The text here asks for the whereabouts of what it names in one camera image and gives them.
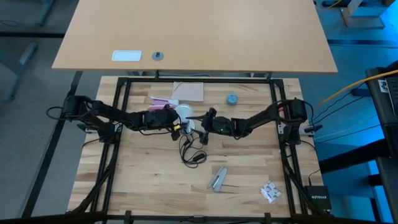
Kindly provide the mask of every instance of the wooden table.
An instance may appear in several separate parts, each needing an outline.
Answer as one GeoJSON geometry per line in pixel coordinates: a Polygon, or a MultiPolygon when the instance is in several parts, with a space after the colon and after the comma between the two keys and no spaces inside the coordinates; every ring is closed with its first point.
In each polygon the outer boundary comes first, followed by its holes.
{"type": "MultiPolygon", "coordinates": [[[[117,79],[102,77],[97,100],[112,105],[117,79]]],[[[284,79],[284,83],[287,99],[302,99],[298,79],[284,79]]],[[[189,103],[194,115],[204,114],[212,106],[218,116],[248,118],[271,103],[268,84],[205,83],[204,86],[204,102],[189,103]],[[226,105],[226,95],[231,92],[239,96],[236,106],[226,105]]],[[[145,110],[151,103],[150,96],[169,98],[171,92],[172,83],[132,83],[127,112],[145,110]]],[[[96,134],[88,134],[86,141],[95,138],[96,134]]],[[[302,139],[313,143],[308,137],[302,139]]],[[[68,209],[75,208],[94,186],[102,149],[99,142],[84,147],[68,209]]],[[[131,210],[133,215],[263,217],[269,212],[272,217],[290,216],[275,122],[238,141],[210,134],[204,149],[207,161],[189,169],[178,155],[178,141],[172,141],[169,134],[142,136],[124,128],[108,214],[124,215],[125,210],[131,210]],[[214,193],[206,185],[220,166],[228,168],[228,175],[221,193],[214,193]],[[273,204],[259,193],[268,180],[282,192],[273,204]]],[[[297,155],[303,184],[307,184],[308,175],[319,169],[317,155],[305,143],[297,146],[297,155]]],[[[323,185],[320,172],[311,178],[313,185],[323,185]]],[[[296,211],[300,213],[294,185],[293,190],[296,211]]]]}
{"type": "Polygon", "coordinates": [[[312,0],[82,0],[53,68],[337,72],[312,0]]]}

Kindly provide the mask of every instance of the white sticker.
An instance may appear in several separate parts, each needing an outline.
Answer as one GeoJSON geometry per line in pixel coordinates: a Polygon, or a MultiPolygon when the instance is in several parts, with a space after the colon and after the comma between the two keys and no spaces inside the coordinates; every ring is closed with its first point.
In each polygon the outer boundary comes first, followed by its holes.
{"type": "Polygon", "coordinates": [[[139,62],[141,60],[140,50],[115,50],[112,54],[114,62],[139,62]]]}
{"type": "Polygon", "coordinates": [[[282,192],[280,192],[275,184],[271,181],[268,181],[266,184],[264,184],[264,186],[260,188],[260,193],[262,194],[262,196],[264,196],[265,199],[267,199],[268,203],[272,203],[274,200],[282,195],[282,192]]]}
{"type": "Polygon", "coordinates": [[[387,86],[387,81],[385,80],[378,80],[379,81],[379,87],[380,87],[380,91],[382,93],[388,93],[388,86],[387,86]]]}

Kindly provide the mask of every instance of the silver object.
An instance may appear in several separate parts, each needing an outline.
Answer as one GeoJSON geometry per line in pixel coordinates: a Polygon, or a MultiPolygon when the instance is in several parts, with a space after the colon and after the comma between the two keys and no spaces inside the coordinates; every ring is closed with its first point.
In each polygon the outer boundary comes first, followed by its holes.
{"type": "Polygon", "coordinates": [[[210,183],[207,185],[208,188],[212,188],[214,192],[219,192],[221,190],[221,186],[225,180],[225,176],[228,169],[225,166],[222,166],[216,175],[211,179],[210,183]]]}

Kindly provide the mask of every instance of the blue tape roll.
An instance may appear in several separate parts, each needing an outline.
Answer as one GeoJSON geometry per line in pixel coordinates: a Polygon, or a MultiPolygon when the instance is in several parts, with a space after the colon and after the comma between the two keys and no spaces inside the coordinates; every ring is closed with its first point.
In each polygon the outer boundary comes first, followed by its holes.
{"type": "Polygon", "coordinates": [[[236,105],[237,102],[238,102],[238,96],[236,96],[236,94],[234,93],[230,93],[226,97],[226,103],[228,105],[236,105]]]}

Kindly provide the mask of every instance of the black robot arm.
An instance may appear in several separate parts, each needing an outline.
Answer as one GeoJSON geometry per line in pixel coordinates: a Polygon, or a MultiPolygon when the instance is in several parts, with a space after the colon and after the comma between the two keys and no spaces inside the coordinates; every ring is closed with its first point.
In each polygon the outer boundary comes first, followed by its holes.
{"type": "Polygon", "coordinates": [[[81,121],[84,125],[80,124],[78,127],[82,130],[97,131],[101,142],[110,144],[117,142],[115,124],[104,122],[99,116],[121,123],[133,131],[166,129],[174,141],[180,137],[177,125],[174,125],[174,121],[179,118],[178,114],[168,105],[162,110],[127,113],[87,96],[69,96],[63,103],[63,118],[69,121],[81,121]]]}
{"type": "Polygon", "coordinates": [[[202,116],[188,117],[188,119],[201,121],[201,126],[205,130],[204,135],[200,139],[203,144],[207,144],[208,142],[208,133],[222,134],[240,139],[252,133],[253,129],[270,121],[284,123],[284,141],[289,144],[298,144],[297,141],[300,141],[300,124],[307,120],[305,103],[298,99],[275,102],[269,105],[264,111],[248,119],[228,119],[223,116],[216,116],[216,114],[217,111],[214,108],[210,108],[209,112],[206,112],[202,116]],[[279,109],[283,107],[288,109],[290,119],[279,116],[279,109]]]}

